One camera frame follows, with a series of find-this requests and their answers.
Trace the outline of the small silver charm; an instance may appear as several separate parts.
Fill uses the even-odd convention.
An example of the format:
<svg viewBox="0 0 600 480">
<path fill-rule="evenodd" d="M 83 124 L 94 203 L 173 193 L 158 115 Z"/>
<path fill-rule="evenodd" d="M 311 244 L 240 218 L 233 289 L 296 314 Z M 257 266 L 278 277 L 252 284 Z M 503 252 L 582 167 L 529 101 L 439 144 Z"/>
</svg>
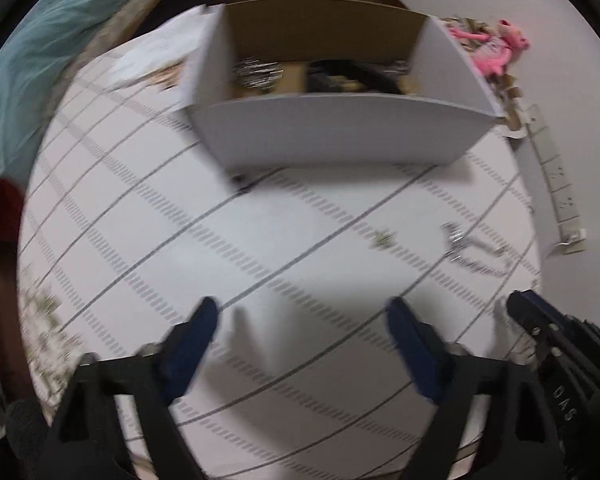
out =
<svg viewBox="0 0 600 480">
<path fill-rule="evenodd" d="M 372 239 L 373 248 L 386 250 L 396 246 L 396 233 L 388 230 L 376 231 Z"/>
</svg>

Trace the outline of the white cardboard box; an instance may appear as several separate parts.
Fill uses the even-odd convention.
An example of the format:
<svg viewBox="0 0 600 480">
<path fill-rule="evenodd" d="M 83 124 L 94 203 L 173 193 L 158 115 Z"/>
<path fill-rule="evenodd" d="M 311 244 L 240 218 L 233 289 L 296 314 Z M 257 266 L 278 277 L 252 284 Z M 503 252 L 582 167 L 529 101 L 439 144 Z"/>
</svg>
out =
<svg viewBox="0 0 600 480">
<path fill-rule="evenodd" d="M 226 170 L 412 162 L 447 165 L 503 117 L 469 55 L 433 16 L 356 0 L 212 6 L 185 62 L 180 105 Z M 403 61 L 413 94 L 308 93 L 318 60 Z"/>
</svg>

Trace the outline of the pink panther plush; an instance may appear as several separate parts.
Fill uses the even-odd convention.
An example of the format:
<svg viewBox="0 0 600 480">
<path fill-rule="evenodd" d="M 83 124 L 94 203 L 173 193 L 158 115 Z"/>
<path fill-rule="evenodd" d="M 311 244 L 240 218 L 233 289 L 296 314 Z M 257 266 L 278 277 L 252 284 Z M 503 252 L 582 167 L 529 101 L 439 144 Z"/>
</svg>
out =
<svg viewBox="0 0 600 480">
<path fill-rule="evenodd" d="M 522 31 L 507 20 L 499 20 L 494 29 L 484 32 L 466 32 L 451 25 L 448 29 L 456 40 L 477 45 L 469 51 L 469 56 L 476 69 L 486 78 L 503 76 L 507 65 L 531 46 Z"/>
</svg>

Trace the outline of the black smart band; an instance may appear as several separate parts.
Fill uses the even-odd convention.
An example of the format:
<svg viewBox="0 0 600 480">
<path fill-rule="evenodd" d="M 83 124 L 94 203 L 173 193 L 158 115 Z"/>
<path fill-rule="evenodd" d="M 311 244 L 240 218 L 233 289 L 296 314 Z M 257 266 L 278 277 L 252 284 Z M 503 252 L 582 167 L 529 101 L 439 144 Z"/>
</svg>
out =
<svg viewBox="0 0 600 480">
<path fill-rule="evenodd" d="M 308 93 L 385 93 L 402 96 L 398 82 L 370 64 L 318 60 L 306 66 Z"/>
</svg>

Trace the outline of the white crumpled tissue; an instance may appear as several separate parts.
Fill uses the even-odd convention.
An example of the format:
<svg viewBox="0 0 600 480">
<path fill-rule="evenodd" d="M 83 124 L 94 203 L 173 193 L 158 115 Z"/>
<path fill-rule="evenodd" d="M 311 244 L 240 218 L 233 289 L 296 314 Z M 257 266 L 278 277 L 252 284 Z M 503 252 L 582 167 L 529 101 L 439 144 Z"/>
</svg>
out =
<svg viewBox="0 0 600 480">
<path fill-rule="evenodd" d="M 132 86 L 186 60 L 201 46 L 212 18 L 208 6 L 195 6 L 129 41 L 122 57 L 112 64 L 105 88 Z"/>
</svg>

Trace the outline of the teal blanket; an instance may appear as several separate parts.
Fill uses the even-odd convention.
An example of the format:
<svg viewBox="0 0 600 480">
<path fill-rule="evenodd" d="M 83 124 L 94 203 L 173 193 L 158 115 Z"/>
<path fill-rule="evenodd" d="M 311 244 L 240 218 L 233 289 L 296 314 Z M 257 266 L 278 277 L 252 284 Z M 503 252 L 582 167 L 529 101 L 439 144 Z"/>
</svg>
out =
<svg viewBox="0 0 600 480">
<path fill-rule="evenodd" d="M 25 188 L 62 72 L 128 0 L 40 0 L 0 50 L 0 178 Z"/>
</svg>

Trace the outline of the white wall socket strip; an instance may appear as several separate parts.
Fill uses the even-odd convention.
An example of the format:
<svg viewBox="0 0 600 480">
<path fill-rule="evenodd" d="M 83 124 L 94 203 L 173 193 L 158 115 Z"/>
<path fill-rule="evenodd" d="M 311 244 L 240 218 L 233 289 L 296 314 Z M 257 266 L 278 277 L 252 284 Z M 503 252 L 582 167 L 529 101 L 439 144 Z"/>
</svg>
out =
<svg viewBox="0 0 600 480">
<path fill-rule="evenodd" d="M 584 252 L 586 229 L 562 154 L 539 104 L 531 104 L 524 110 L 524 114 L 528 137 L 542 170 L 558 229 L 559 238 L 550 248 L 550 253 L 573 255 Z"/>
</svg>

